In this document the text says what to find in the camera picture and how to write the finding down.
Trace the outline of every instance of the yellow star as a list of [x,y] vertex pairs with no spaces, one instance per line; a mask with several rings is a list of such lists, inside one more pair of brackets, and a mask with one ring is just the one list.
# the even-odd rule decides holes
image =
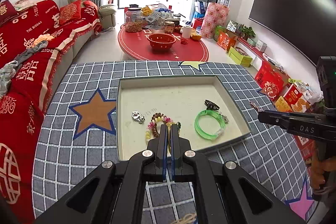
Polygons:
[[202,61],[183,61],[179,66],[191,66],[199,71],[201,71],[200,65],[206,64],[207,62]]
[[79,116],[74,139],[91,127],[96,127],[116,134],[111,113],[117,105],[116,99],[105,99],[100,89],[97,89],[89,101],[69,107]]

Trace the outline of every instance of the screw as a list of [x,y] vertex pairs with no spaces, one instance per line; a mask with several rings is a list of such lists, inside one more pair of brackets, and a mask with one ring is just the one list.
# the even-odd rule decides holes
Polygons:
[[225,163],[225,167],[227,169],[235,169],[237,167],[236,163],[234,161],[228,161],[227,163]]
[[150,150],[145,150],[144,152],[142,152],[142,155],[143,155],[144,157],[150,157],[150,156],[153,155],[153,152],[150,151]]
[[113,165],[113,162],[110,161],[110,160],[106,160],[101,164],[101,166],[103,166],[103,168],[105,168],[105,169],[111,168],[112,165]]
[[184,152],[184,154],[188,157],[188,158],[192,158],[196,155],[196,153],[192,150],[188,150],[186,152]]

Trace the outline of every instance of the television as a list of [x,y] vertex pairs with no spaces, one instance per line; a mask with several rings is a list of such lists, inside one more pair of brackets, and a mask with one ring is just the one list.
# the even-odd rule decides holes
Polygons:
[[336,0],[254,0],[253,20],[289,42],[310,62],[336,55]]

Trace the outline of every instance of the beige armchair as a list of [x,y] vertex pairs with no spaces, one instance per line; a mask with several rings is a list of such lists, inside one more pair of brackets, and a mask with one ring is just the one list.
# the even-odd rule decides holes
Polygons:
[[[68,3],[74,2],[76,0],[68,0]],[[118,6],[114,4],[107,4],[99,7],[98,16],[100,19],[100,23],[103,29],[108,29],[110,27],[116,26],[116,12]]]

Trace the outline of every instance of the red stool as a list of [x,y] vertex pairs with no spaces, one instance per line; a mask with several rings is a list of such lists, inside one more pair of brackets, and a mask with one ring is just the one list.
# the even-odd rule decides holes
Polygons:
[[199,26],[202,26],[203,18],[193,18],[191,26],[196,29]]

